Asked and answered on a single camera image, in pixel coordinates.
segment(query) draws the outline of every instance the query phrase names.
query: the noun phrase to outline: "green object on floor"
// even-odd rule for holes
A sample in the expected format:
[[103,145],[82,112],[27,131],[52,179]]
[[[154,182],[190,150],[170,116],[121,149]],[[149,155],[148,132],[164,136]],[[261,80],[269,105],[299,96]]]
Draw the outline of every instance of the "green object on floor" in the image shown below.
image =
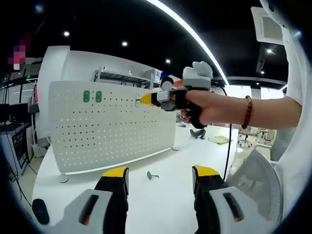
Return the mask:
[[159,178],[159,176],[152,175],[149,171],[147,172],[147,177],[149,178],[149,180],[151,180],[152,178],[155,178],[155,177]]
[[90,91],[86,90],[83,92],[83,102],[89,102],[90,101]]
[[219,145],[229,143],[229,139],[225,136],[215,136],[212,138],[208,138],[208,140]]
[[96,102],[101,102],[101,101],[102,101],[102,92],[101,91],[97,91]]

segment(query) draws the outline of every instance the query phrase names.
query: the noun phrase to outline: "black object on floor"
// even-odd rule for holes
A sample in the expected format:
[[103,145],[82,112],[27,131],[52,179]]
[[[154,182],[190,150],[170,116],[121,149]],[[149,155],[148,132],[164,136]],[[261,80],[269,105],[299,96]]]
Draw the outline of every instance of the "black object on floor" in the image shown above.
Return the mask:
[[201,139],[203,139],[205,137],[206,134],[206,130],[205,129],[201,129],[197,132],[194,132],[192,129],[190,130],[191,136],[195,137],[196,139],[198,137],[200,137]]
[[32,210],[40,224],[48,224],[50,217],[47,211],[47,207],[42,199],[35,199],[33,201]]

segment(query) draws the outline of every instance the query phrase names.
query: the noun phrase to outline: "ceiling light strip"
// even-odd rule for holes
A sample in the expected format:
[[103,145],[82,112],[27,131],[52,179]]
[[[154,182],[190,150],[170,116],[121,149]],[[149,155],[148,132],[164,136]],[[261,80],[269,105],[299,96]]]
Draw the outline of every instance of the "ceiling light strip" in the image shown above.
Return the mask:
[[217,70],[219,71],[220,75],[222,76],[224,82],[226,85],[229,85],[228,80],[225,77],[224,72],[222,71],[219,63],[215,59],[214,55],[211,53],[211,51],[208,49],[204,41],[199,37],[199,35],[194,31],[193,28],[191,28],[187,22],[184,21],[177,13],[175,13],[173,10],[171,10],[168,6],[165,4],[161,3],[158,0],[146,0],[149,3],[153,4],[154,6],[158,7],[160,10],[164,11],[167,13],[170,17],[172,17],[175,21],[177,21],[186,31],[188,31],[189,34],[198,42],[198,44],[203,48],[203,50],[207,53],[209,58],[212,60],[214,65],[216,66]]
[[283,88],[281,88],[279,91],[283,91],[284,89],[286,89],[287,88],[287,84],[285,85],[285,86],[283,86]]

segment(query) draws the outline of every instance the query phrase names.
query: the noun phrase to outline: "ceiling air vent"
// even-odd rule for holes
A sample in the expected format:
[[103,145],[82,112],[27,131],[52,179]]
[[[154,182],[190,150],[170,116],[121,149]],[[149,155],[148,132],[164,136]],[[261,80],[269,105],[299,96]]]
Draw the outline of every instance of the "ceiling air vent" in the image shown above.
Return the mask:
[[283,45],[283,34],[279,24],[261,7],[252,7],[251,11],[257,41]]

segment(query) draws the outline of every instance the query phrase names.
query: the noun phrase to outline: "green clip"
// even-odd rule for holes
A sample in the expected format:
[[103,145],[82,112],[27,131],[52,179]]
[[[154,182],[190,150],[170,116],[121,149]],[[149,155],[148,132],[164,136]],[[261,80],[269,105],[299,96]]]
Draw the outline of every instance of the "green clip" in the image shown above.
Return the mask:
[[86,90],[83,92],[83,102],[89,102],[90,101],[90,91]]
[[101,91],[97,91],[96,102],[101,102],[101,101],[102,101],[102,92]]
[[152,178],[155,178],[155,177],[159,178],[159,176],[152,175],[149,171],[147,172],[147,177],[149,178],[149,180],[151,180]]

